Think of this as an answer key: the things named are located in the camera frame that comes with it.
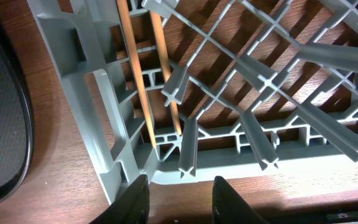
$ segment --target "gray plastic rack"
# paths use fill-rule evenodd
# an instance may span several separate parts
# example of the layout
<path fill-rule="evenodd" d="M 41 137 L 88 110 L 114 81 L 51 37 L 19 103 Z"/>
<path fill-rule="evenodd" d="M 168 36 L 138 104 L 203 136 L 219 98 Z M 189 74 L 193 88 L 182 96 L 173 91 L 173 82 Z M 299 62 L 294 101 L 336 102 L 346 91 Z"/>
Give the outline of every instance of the gray plastic rack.
<path fill-rule="evenodd" d="M 282 1 L 272 17 L 256 9 L 248 1 L 239 1 L 264 22 L 263 28 L 242 55 L 233 54 L 211 37 L 234 0 L 229 2 L 207 34 L 176 12 L 178 0 L 144 0 L 143 7 L 138 7 L 140 2 L 130 0 L 134 9 L 130 12 L 131 16 L 151 10 L 164 18 L 163 24 L 169 17 L 175 16 L 204 37 L 204 41 L 184 67 L 171 62 L 174 70 L 166 84 L 156 83 L 155 74 L 161 71 L 160 68 L 142 71 L 151 83 L 146 90 L 162 89 L 167 97 L 166 106 L 172 100 L 182 103 L 189 82 L 199 86 L 209 96 L 196 116 L 189 119 L 181 115 L 180 118 L 185 122 L 182 135 L 178 135 L 173 127 L 156 129 L 156 148 L 143 143 L 140 138 L 140 129 L 145 125 L 145 120 L 135 117 L 131 103 L 137 90 L 127 89 L 121 68 L 121 63 L 128 58 L 117 60 L 109 31 L 110 27 L 121 25 L 116 2 L 71 0 L 73 14 L 62 12 L 57 0 L 28 2 L 109 203 L 140 174 L 147 174 L 149 181 L 158 184 L 182 184 L 213 180 L 216 175 L 232 179 L 293 169 L 307 173 L 313 169 L 358 166 L 358 134 L 342 124 L 358 121 L 358 47 L 317 43 L 327 30 L 341 21 L 358 33 L 358 0 L 320 0 L 333 14 L 304 45 L 291 37 L 279 24 L 291 7 L 292 0 Z M 298 50 L 279 73 L 250 56 L 271 32 L 276 32 Z M 74 35 L 78 36 L 80 50 L 85 57 L 80 57 Z M 235 66 L 227 73 L 217 90 L 210 89 L 187 71 L 207 41 L 235 61 Z M 155 47 L 147 47 L 138 52 L 154 49 Z M 316 63 L 330 74 L 302 103 L 280 89 L 290 76 L 291 69 L 300 60 Z M 260 96 L 246 111 L 231 104 L 221 94 L 236 72 L 260 92 Z M 89 73 L 93 73 L 96 78 L 114 131 L 115 144 L 111 149 L 85 83 L 85 75 Z M 355 76 L 352 83 L 348 77 L 353 73 Z M 325 113 L 311 103 L 320 93 L 333 91 L 339 85 L 352 93 L 351 106 L 345 112 Z M 253 111 L 275 93 L 284 96 L 297 109 L 287 119 L 259 123 Z M 214 102 L 238 113 L 238 122 L 233 126 L 213 129 L 199 126 L 198 118 Z M 299 140 L 280 142 L 277 132 L 291 128 L 300 130 Z M 265 135 L 268 132 L 271 133 L 271 141 Z M 197 151 L 198 140 L 224 136 L 234 136 L 236 147 Z M 160 155 L 162 144 L 172 145 L 164 155 Z M 179 148 L 179 155 L 171 155 L 175 148 Z"/>

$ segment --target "wood grain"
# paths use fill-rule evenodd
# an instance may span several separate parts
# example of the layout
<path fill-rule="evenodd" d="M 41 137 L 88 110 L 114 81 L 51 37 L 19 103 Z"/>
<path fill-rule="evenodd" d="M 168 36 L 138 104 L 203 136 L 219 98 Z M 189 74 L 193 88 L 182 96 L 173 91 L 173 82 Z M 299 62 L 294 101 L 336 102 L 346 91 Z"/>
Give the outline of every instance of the wood grain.
<path fill-rule="evenodd" d="M 283 1 L 250 2 L 258 9 L 272 15 Z M 227 3 L 228 1 L 193 1 L 190 6 L 179 3 L 177 10 L 207 32 Z M 331 15 L 332 13 L 324 8 L 319 1 L 294 1 L 280 24 L 289 31 L 293 38 L 304 44 Z M 240 55 L 252 42 L 262 26 L 261 20 L 244 9 L 240 3 L 235 2 L 213 32 L 212 37 L 231 52 Z M 191 28 L 176 18 L 169 20 L 164 32 L 170 59 L 176 60 L 182 65 L 188 61 L 203 40 L 202 36 L 197 35 Z M 325 33 L 319 42 L 355 46 L 357 45 L 357 35 L 342 22 Z M 258 45 L 251 56 L 280 72 L 296 53 L 297 50 L 286 40 L 272 32 Z M 234 62 L 231 58 L 213 44 L 207 42 L 196 57 L 195 62 L 190 66 L 189 72 L 215 89 L 233 65 Z M 302 102 L 314 90 L 315 86 L 328 77 L 328 74 L 320 70 L 318 66 L 305 62 L 298 63 L 290 74 L 291 77 L 282 88 L 299 102 Z M 344 101 L 350 103 L 350 94 L 346 91 L 343 93 L 345 93 L 342 97 Z M 230 80 L 223 95 L 233 104 L 246 110 L 259 96 L 259 93 L 240 74 L 236 74 Z M 332 95 L 333 93 L 323 96 L 316 105 L 321 106 Z M 184 103 L 179 106 L 179 111 L 185 115 L 193 116 L 207 98 L 197 86 L 189 85 L 185 93 Z M 286 118 L 294 108 L 295 105 L 288 103 L 279 95 L 275 95 L 271 100 L 260 105 L 255 114 L 259 121 Z M 338 111 L 345 109 L 346 105 L 343 105 Z M 216 103 L 202 115 L 199 124 L 205 128 L 216 128 L 232 125 L 238 118 L 238 114 Z"/>
<path fill-rule="evenodd" d="M 155 40 L 157 43 L 158 57 L 160 58 L 162 75 L 164 77 L 164 81 L 167 82 L 169 77 L 171 76 L 171 68 L 169 66 L 167 46 L 165 45 L 165 37 L 164 31 L 162 29 L 161 17 L 155 12 L 150 12 L 150 17 L 153 24 Z M 181 135 L 178 106 L 174 101 L 171 101 L 170 107 L 173 118 L 173 126 L 175 127 L 177 133 Z"/>
<path fill-rule="evenodd" d="M 128 4 L 126 0 L 117 0 L 117 7 L 121 19 L 122 29 L 127 44 L 129 60 L 131 60 L 132 71 L 134 72 L 137 91 L 142 104 L 143 114 L 149 131 L 150 141 L 155 148 L 154 127 L 150 114 L 149 103 L 147 100 L 146 89 L 143 82 L 142 69 L 140 67 L 139 56 L 135 43 L 134 31 L 132 30 L 131 17 L 129 16 Z"/>

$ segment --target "wooden table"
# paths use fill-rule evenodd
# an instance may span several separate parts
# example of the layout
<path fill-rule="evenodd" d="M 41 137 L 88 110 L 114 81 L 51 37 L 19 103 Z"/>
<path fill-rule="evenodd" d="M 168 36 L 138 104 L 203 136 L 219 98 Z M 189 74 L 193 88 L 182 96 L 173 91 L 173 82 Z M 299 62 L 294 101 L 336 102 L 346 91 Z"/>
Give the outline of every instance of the wooden table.
<path fill-rule="evenodd" d="M 208 4 L 215 6 L 214 9 L 203 7 L 205 3 L 202 1 L 192 2 L 194 6 L 191 9 L 189 9 L 189 5 L 180 3 L 178 10 L 187 10 L 187 17 L 193 19 L 198 26 L 208 30 L 207 27 L 211 26 L 214 21 L 208 18 L 219 13 L 217 9 L 222 7 L 222 2 L 209 0 Z M 260 7 L 269 11 L 269 9 L 275 8 L 277 1 L 259 2 L 264 2 Z M 310 36 L 310 32 L 318 28 L 315 23 L 324 22 L 324 18 L 329 14 L 327 10 L 321 8 L 317 0 L 294 1 L 292 7 L 288 12 L 290 17 L 284 18 L 283 25 L 292 30 L 293 35 L 303 39 L 302 41 Z M 317 16 L 315 18 L 302 17 L 300 11 L 304 10 L 308 10 L 312 16 Z M 237 20 L 238 16 L 235 15 L 237 11 L 241 15 L 241 20 L 252 22 L 252 16 L 244 12 L 243 8 L 238 9 L 236 6 L 234 12 L 227 14 L 229 19 L 232 18 L 232 22 L 222 21 L 223 27 L 227 28 L 225 35 L 219 36 L 218 30 L 215 37 L 225 45 L 231 46 L 233 51 L 236 49 L 240 51 L 249 42 L 248 39 L 254 35 L 255 30 L 260 28 L 260 24 L 255 22 L 250 26 L 242 26 L 241 21 Z M 300 17 L 303 18 L 303 22 L 298 22 Z M 90 222 L 107 208 L 108 203 L 27 1 L 0 0 L 0 19 L 22 64 L 34 107 L 36 125 L 35 154 L 30 172 L 19 190 L 0 204 L 0 223 Z M 197 41 L 201 42 L 201 39 L 196 35 L 192 38 L 189 34 L 191 31 L 187 28 L 178 28 L 181 26 L 182 24 L 176 19 L 172 19 L 165 28 L 165 37 L 170 58 L 183 63 L 186 61 L 186 57 L 189 57 L 194 51 L 195 48 L 192 46 L 197 46 Z M 341 39 L 344 37 L 342 31 L 328 33 L 323 42 L 348 42 Z M 176 35 L 179 37 L 186 35 L 187 39 L 175 39 Z M 279 45 L 280 41 L 275 36 L 269 37 L 264 43 L 265 45 L 256 50 L 253 56 L 258 59 L 264 58 L 267 63 L 273 62 L 272 67 L 279 68 L 284 62 L 279 60 L 274 62 L 273 59 L 276 55 L 269 57 L 270 52 L 276 49 L 279 55 L 282 52 L 288 52 L 290 55 L 293 51 L 291 48 Z M 220 62 L 215 62 L 218 57 L 220 57 Z M 195 62 L 195 67 L 191 72 L 200 75 L 209 71 L 208 79 L 216 79 L 230 62 L 216 49 L 207 48 L 206 52 L 200 55 L 199 62 Z M 295 72 L 294 78 L 285 86 L 289 92 L 294 92 L 295 97 L 297 97 L 296 94 L 299 94 L 298 99 L 305 96 L 299 93 L 297 87 L 292 87 L 294 83 L 306 83 L 307 89 L 310 88 L 308 86 L 313 86 L 313 83 L 321 82 L 321 77 L 326 77 L 320 71 L 314 75 L 313 73 L 304 75 L 301 71 L 307 66 L 301 65 L 296 70 L 300 72 Z M 237 82 L 241 85 L 244 84 L 240 80 Z M 94 93 L 96 107 L 103 108 L 96 82 L 92 77 L 89 78 L 88 84 Z M 242 89 L 241 86 L 236 85 L 231 88 L 232 93 L 225 94 L 228 98 L 231 96 L 231 100 L 237 100 L 240 106 L 244 107 L 248 101 L 238 99 L 246 89 L 247 87 Z M 253 90 L 249 91 L 249 93 L 246 92 L 248 93 L 247 97 L 255 97 L 256 93 L 253 93 Z M 187 101 L 186 104 L 195 107 L 198 102 Z M 222 108 L 212 108 L 208 113 L 208 116 L 202 117 L 205 122 L 213 121 L 222 113 L 226 117 L 233 118 L 232 114 Z M 156 120 L 163 125 L 164 114 L 154 115 L 157 117 Z M 114 136 L 106 114 L 101 113 L 101 121 L 106 130 L 106 137 L 112 146 Z M 358 169 L 339 170 L 340 167 L 338 167 L 334 170 L 318 170 L 318 164 L 316 166 L 316 172 L 312 173 L 297 173 L 294 170 L 294 173 L 290 174 L 229 180 L 229 183 L 249 204 L 265 215 L 294 208 L 358 202 Z M 208 223 L 211 213 L 212 184 L 212 182 L 186 185 L 151 184 L 150 222 L 173 223 L 173 220 L 192 219 Z"/>

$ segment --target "wooden surface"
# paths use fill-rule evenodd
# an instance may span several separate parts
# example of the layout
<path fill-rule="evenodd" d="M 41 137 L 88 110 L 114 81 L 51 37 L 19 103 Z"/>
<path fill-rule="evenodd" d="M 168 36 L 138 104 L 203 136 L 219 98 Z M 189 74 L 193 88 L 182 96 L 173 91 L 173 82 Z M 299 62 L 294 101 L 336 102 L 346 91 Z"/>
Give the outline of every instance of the wooden surface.
<path fill-rule="evenodd" d="M 214 0 L 183 0 L 177 9 L 203 30 L 208 31 L 214 18 L 223 9 L 224 3 L 225 1 Z M 275 4 L 277 1 L 273 0 L 253 1 L 253 3 L 267 13 L 277 8 Z M 290 30 L 293 36 L 297 36 L 296 39 L 300 42 L 306 42 L 311 33 L 329 15 L 329 11 L 317 0 L 295 0 L 288 14 L 284 16 L 282 25 Z M 0 0 L 0 19 L 22 64 L 34 107 L 36 125 L 35 154 L 30 172 L 19 190 L 0 204 L 0 223 L 88 223 L 103 212 L 108 203 L 27 2 Z M 137 26 L 152 29 L 146 22 L 140 22 Z M 238 53 L 259 29 L 260 21 L 235 3 L 213 37 L 231 51 Z M 197 43 L 202 41 L 199 35 L 174 17 L 168 22 L 164 33 L 168 56 L 180 63 L 186 62 L 197 48 Z M 344 24 L 339 24 L 338 28 L 324 35 L 321 42 L 352 44 L 349 37 L 354 37 L 351 30 Z M 154 44 L 152 35 L 150 37 L 150 34 L 141 33 L 136 29 L 135 39 L 140 45 Z M 295 50 L 289 47 L 288 43 L 272 34 L 252 56 L 280 70 L 294 52 Z M 139 58 L 142 68 L 152 67 L 153 63 L 159 65 L 156 53 L 140 54 Z M 190 71 L 199 78 L 203 77 L 203 81 L 212 86 L 214 79 L 218 79 L 230 63 L 231 60 L 212 45 L 207 44 L 197 56 Z M 123 68 L 124 71 L 129 71 L 128 65 L 123 65 Z M 291 79 L 285 84 L 285 89 L 301 100 L 306 98 L 313 87 L 321 83 L 324 78 L 326 74 L 313 64 L 301 63 L 294 68 Z M 131 76 L 128 76 L 127 81 L 129 86 L 134 87 Z M 88 85 L 97 109 L 103 111 L 103 102 L 94 78 L 89 77 Z M 242 108 L 246 108 L 249 101 L 257 96 L 256 91 L 247 86 L 238 75 L 231 80 L 230 85 L 225 91 L 225 96 L 238 102 Z M 187 113 L 192 112 L 190 106 L 196 107 L 202 98 L 199 91 L 196 93 L 187 93 L 187 100 L 179 108 L 180 111 L 186 112 L 189 107 Z M 165 100 L 159 91 L 153 91 L 149 95 L 154 99 L 150 102 L 152 108 L 161 106 Z M 324 106 L 328 102 L 327 110 L 340 111 L 349 103 L 349 99 L 344 96 L 346 95 L 343 92 L 335 93 L 333 96 L 323 96 L 319 103 Z M 263 118 L 266 111 L 280 117 L 284 116 L 280 112 L 281 107 L 291 110 L 291 105 L 287 105 L 287 102 L 280 97 L 275 96 L 274 99 L 278 100 L 277 103 L 274 101 L 261 107 L 259 116 L 262 117 L 259 119 Z M 156 125 L 163 126 L 171 119 L 169 110 L 156 112 L 153 110 L 153 112 L 157 118 Z M 214 105 L 202 117 L 210 126 L 230 123 L 232 118 L 235 119 L 234 115 L 219 105 Z M 101 112 L 101 121 L 109 145 L 112 146 L 114 135 L 105 112 Z M 300 174 L 294 169 L 293 173 L 236 179 L 230 180 L 229 183 L 248 203 L 264 215 L 273 215 L 280 210 L 294 208 L 316 206 L 321 208 L 322 205 L 358 202 L 358 169 L 340 170 L 340 167 L 335 167 L 333 170 L 319 170 L 317 164 L 315 172 Z M 186 185 L 151 184 L 150 223 L 173 223 L 174 220 L 189 223 L 184 222 L 189 219 L 198 223 L 208 223 L 211 213 L 212 184 L 212 182 Z"/>

